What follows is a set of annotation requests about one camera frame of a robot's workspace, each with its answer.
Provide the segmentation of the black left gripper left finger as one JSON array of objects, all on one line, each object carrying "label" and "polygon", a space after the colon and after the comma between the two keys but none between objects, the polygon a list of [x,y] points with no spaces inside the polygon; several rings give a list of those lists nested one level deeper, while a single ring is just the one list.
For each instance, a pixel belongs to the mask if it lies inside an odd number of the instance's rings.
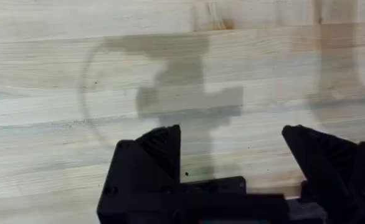
[{"label": "black left gripper left finger", "polygon": [[167,213],[137,211],[153,198],[172,194],[180,184],[181,129],[155,128],[116,144],[97,206],[100,223],[168,223]]}]

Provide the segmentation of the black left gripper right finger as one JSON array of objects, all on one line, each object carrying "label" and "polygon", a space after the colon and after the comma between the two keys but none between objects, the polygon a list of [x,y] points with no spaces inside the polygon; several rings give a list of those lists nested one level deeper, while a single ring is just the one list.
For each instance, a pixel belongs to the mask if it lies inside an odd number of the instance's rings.
[{"label": "black left gripper right finger", "polygon": [[306,178],[301,199],[316,202],[328,223],[365,223],[365,141],[302,125],[284,126],[282,136]]}]

